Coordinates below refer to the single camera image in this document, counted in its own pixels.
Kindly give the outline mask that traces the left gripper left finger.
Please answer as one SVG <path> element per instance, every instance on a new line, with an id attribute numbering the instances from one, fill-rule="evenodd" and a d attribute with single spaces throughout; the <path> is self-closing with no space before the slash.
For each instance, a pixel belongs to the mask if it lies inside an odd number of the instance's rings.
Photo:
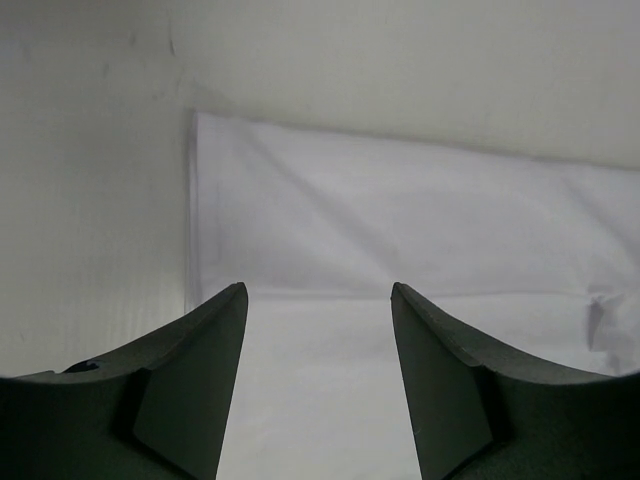
<path id="1" fill-rule="evenodd" d="M 1 382 L 5 479 L 212 479 L 245 335 L 235 283 L 62 372 Z"/>

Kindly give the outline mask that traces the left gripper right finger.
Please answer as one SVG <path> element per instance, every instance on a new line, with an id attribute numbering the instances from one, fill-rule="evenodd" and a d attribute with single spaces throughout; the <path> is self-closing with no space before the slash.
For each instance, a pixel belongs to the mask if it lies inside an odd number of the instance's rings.
<path id="1" fill-rule="evenodd" d="M 514 348 L 396 283 L 392 321 L 425 479 L 635 479 L 639 377 Z"/>

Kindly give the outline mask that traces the white t shirt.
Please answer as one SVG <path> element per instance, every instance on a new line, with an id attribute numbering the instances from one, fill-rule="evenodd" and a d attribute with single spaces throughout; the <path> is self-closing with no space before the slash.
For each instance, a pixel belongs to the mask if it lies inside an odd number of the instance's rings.
<path id="1" fill-rule="evenodd" d="M 242 282 L 222 479 L 416 479 L 390 295 L 533 355 L 639 368 L 639 176 L 195 115 L 190 275 Z"/>

